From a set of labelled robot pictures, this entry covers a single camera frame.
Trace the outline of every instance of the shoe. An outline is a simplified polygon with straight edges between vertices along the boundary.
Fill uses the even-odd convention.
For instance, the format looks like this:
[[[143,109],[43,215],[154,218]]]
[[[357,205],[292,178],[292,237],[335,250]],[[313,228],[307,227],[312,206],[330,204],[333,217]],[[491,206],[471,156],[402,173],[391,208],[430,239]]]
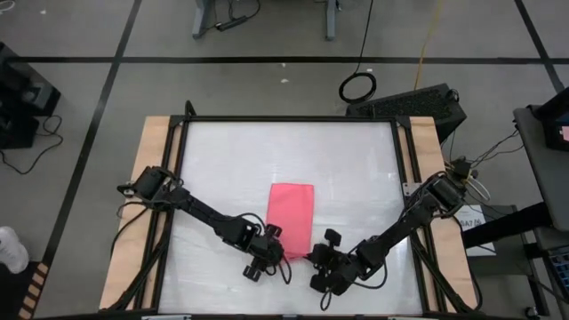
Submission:
[[[29,263],[28,251],[10,227],[0,227],[0,263],[13,274],[24,271]]]

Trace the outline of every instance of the yellow cable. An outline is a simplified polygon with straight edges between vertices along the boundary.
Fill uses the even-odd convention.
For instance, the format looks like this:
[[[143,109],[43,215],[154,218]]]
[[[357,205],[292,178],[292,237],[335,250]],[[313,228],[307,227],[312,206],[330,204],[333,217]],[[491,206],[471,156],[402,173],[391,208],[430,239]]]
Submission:
[[[417,77],[415,78],[415,86],[413,87],[413,90],[417,90],[417,87],[419,86],[419,80],[421,79],[421,71],[423,68],[423,57],[425,56],[425,51],[427,50],[427,43],[429,42],[430,38],[433,36],[435,29],[437,29],[438,18],[440,17],[444,1],[445,0],[437,0],[437,8],[435,9],[435,15],[433,16],[433,20],[430,22],[427,38],[425,39],[425,43],[423,44],[423,47],[421,49],[421,57],[419,58],[419,68],[417,69]]]

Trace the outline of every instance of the gray floor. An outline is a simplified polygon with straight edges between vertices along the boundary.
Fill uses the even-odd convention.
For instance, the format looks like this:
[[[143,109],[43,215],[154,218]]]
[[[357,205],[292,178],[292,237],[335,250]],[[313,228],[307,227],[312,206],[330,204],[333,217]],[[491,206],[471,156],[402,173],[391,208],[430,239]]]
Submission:
[[[223,33],[212,30],[197,41],[191,39],[193,1],[142,0],[124,55],[357,56],[368,1],[341,0],[337,39],[326,42],[324,5],[311,0],[261,0],[257,17]],[[132,3],[19,0],[15,9],[0,15],[0,41],[20,56],[113,57]],[[549,56],[568,58],[563,30],[569,3],[524,3]],[[376,1],[365,56],[418,57],[435,7],[434,0]],[[252,0],[241,0],[236,8],[237,14],[252,10]],[[225,1],[219,1],[218,18],[227,18]],[[539,58],[510,0],[446,1],[427,56]],[[4,205],[0,225],[15,227],[32,258],[40,260],[110,64],[33,67],[63,94],[56,113],[63,116],[65,142],[28,176],[0,166],[0,180],[10,181],[0,196]],[[200,115],[342,115],[346,104],[337,88],[354,67],[346,63],[121,64],[36,316],[96,311],[116,232],[114,212],[122,203],[115,187],[130,178],[145,116],[180,113],[187,99]],[[362,69],[371,69],[378,79],[375,97],[411,90],[417,72],[413,64],[366,64]],[[569,66],[555,69],[569,83]],[[421,86],[439,83],[459,91],[469,117],[456,132],[453,157],[478,156],[514,130],[514,108],[542,103],[555,94],[541,65],[424,66]],[[365,86],[354,83],[349,91],[357,95]],[[7,155],[25,167],[46,143],[38,140],[32,149]],[[503,149],[519,144],[519,139],[511,140]],[[444,152],[449,155],[450,143]],[[493,195],[492,204],[524,207],[541,199],[533,176],[527,174],[531,169],[523,151],[499,156],[479,169],[480,180]],[[523,308],[533,304],[523,277],[482,277],[480,283],[489,314],[521,316]],[[553,300],[550,306],[555,307]],[[551,318],[559,318],[553,309]]]

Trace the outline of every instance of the pink towel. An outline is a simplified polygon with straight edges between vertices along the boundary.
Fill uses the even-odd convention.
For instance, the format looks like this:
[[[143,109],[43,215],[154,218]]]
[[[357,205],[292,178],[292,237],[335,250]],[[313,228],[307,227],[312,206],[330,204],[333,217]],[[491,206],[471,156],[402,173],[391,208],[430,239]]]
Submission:
[[[569,141],[569,126],[564,126],[562,129],[563,140]]]
[[[283,229],[279,237],[288,260],[310,252],[314,186],[275,183],[268,198],[267,223]]]

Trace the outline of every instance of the table leg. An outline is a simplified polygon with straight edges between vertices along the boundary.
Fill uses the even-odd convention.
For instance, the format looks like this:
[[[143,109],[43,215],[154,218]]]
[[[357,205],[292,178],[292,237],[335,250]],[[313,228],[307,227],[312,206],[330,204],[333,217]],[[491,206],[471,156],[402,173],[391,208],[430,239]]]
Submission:
[[[326,40],[332,41],[336,37],[336,0],[326,2]]]
[[[462,240],[464,247],[468,249],[506,236],[519,235],[537,227],[550,225],[551,218],[548,208],[545,203],[539,203],[466,230],[462,233]]]
[[[209,27],[207,21],[212,7],[212,0],[196,0],[196,6],[192,36],[194,39],[199,39]]]
[[[524,243],[525,257],[527,258],[528,265],[530,267],[530,276],[532,276],[534,279],[539,279],[533,259],[541,258],[543,254],[540,252],[536,243],[529,244],[527,237],[525,235],[521,236],[522,242]],[[549,306],[548,302],[545,300],[545,292],[543,291],[543,288],[537,285],[534,281],[530,280],[530,277],[527,277],[527,283],[529,284],[530,290],[532,291],[533,301],[535,302],[535,308],[538,314],[540,316],[549,316]]]

